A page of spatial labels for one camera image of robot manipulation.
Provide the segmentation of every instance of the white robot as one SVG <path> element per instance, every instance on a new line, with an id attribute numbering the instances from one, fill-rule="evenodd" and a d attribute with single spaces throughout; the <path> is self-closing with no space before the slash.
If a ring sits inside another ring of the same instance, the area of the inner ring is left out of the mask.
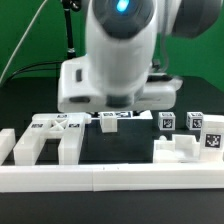
<path id="1" fill-rule="evenodd" d="M 61 68 L 61 112 L 165 110 L 182 80 L 153 74 L 157 34 L 194 38 L 217 20 L 222 0 L 84 0 L 86 52 Z"/>

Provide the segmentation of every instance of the cube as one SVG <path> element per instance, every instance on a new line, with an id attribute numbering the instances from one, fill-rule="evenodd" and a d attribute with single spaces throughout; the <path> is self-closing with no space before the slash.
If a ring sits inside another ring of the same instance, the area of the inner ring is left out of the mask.
<path id="1" fill-rule="evenodd" d="M 201 130 L 202 127 L 202 112 L 187 112 L 186 125 L 189 130 Z"/>
<path id="2" fill-rule="evenodd" d="M 200 160 L 223 161 L 224 116 L 204 115 L 200 136 Z"/>
<path id="3" fill-rule="evenodd" d="M 100 126 L 103 133 L 117 132 L 117 115 L 114 112 L 101 112 Z"/>
<path id="4" fill-rule="evenodd" d="M 164 131 L 175 130 L 176 116 L 173 112 L 159 113 L 159 129 Z"/>

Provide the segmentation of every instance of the white base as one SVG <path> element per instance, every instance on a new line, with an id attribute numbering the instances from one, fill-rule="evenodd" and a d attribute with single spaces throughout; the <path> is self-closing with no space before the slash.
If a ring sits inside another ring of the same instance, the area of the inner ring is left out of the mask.
<path id="1" fill-rule="evenodd" d="M 224 188 L 224 164 L 0 167 L 0 192 Z"/>

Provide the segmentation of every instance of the black table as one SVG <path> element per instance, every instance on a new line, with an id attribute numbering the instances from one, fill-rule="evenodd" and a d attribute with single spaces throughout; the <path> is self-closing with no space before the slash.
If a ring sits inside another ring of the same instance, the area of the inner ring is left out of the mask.
<path id="1" fill-rule="evenodd" d="M 57 113 L 57 79 L 15 79 L 0 90 L 0 129 L 15 128 L 17 139 L 36 113 Z M 185 127 L 188 111 L 224 114 L 224 94 L 200 78 L 186 77 L 178 91 L 176 130 L 153 121 L 119 121 L 119 133 L 104 135 L 99 123 L 86 127 L 80 164 L 152 161 L 153 140 L 165 134 L 195 134 Z M 42 150 L 39 164 L 57 164 L 56 145 Z M 4 165 L 13 165 L 11 153 Z M 58 192 L 0 194 L 0 223 L 223 223 L 224 190 Z"/>

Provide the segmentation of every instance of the white platform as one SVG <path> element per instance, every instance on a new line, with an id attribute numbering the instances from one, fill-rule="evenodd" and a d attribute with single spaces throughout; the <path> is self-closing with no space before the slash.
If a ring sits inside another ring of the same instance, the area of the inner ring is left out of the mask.
<path id="1" fill-rule="evenodd" d="M 217 126 L 217 117 L 203 119 L 205 135 Z M 1 163 L 13 147 L 16 163 L 16 166 L 0 166 L 0 192 L 224 188 L 222 141 L 218 145 L 222 157 L 211 160 L 207 156 L 201 160 L 201 153 L 216 155 L 217 147 L 203 151 L 205 139 L 197 142 L 194 136 L 174 135 L 171 141 L 165 137 L 156 140 L 154 164 L 77 165 L 84 127 L 90 122 L 87 114 L 35 115 L 15 147 L 14 131 L 0 132 Z M 215 129 L 215 134 L 222 135 L 220 128 Z M 61 139 L 60 165 L 34 165 L 44 141 L 49 138 Z"/>

